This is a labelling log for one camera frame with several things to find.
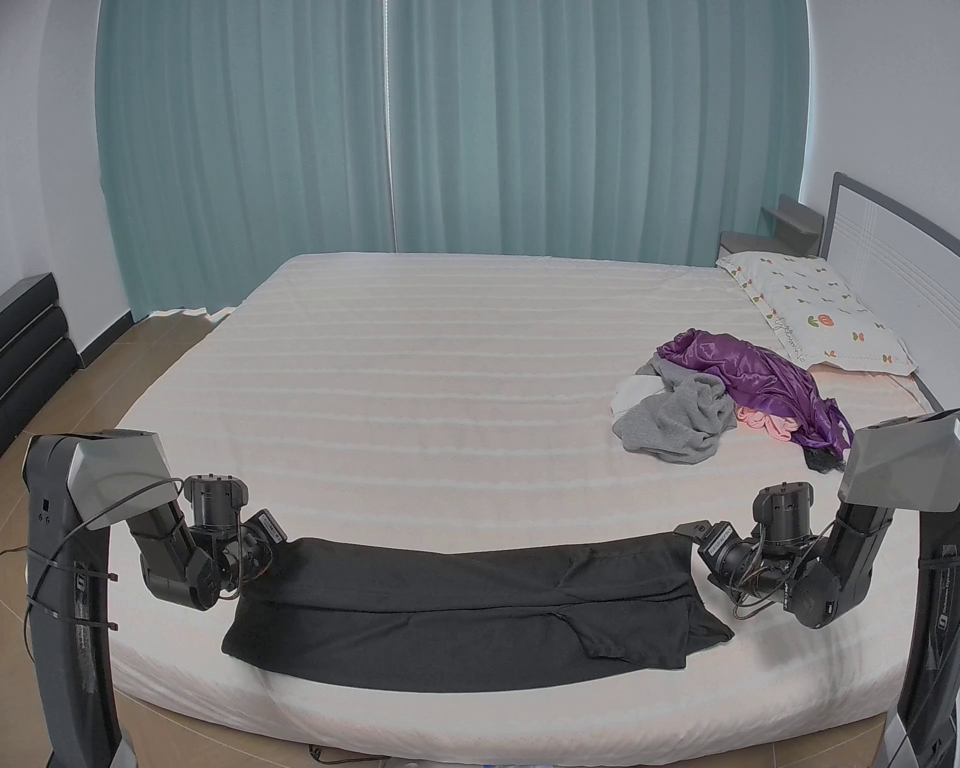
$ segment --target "pile of clothes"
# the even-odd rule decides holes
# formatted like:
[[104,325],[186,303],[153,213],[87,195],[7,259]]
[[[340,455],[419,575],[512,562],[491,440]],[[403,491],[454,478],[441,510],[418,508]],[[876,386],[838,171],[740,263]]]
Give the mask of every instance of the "pile of clothes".
[[809,372],[729,334],[690,328],[620,383],[613,432],[629,451],[697,464],[738,421],[804,450],[820,472],[842,469],[853,430]]

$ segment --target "gray wall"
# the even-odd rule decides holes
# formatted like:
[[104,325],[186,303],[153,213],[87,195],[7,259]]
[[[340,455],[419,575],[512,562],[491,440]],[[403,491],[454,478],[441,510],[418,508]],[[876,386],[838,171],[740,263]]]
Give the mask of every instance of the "gray wall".
[[960,236],[960,2],[807,0],[801,200],[842,171]]
[[53,272],[83,349],[129,305],[100,189],[100,0],[0,0],[0,292]]

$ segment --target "black pants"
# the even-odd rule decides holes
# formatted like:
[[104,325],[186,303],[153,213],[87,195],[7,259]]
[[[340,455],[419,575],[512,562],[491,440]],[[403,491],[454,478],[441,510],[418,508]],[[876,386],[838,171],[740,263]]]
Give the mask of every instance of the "black pants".
[[244,587],[223,651],[321,683],[462,692],[681,669],[731,637],[672,534],[455,555],[299,539]]

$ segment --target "white pillow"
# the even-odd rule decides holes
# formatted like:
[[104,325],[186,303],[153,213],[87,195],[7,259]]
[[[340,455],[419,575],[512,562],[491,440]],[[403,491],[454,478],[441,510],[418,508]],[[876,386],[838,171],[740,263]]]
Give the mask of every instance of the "white pillow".
[[749,251],[721,256],[717,266],[747,292],[801,368],[829,363],[901,376],[917,368],[903,341],[826,260]]

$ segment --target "pink cloth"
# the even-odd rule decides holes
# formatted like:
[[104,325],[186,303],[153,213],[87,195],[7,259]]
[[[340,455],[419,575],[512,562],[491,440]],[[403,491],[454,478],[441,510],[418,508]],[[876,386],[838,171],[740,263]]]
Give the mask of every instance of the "pink cloth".
[[796,432],[800,423],[796,419],[785,419],[782,416],[770,416],[746,405],[736,406],[736,420],[743,421],[751,429],[765,429],[774,440],[784,443],[790,442],[790,435]]

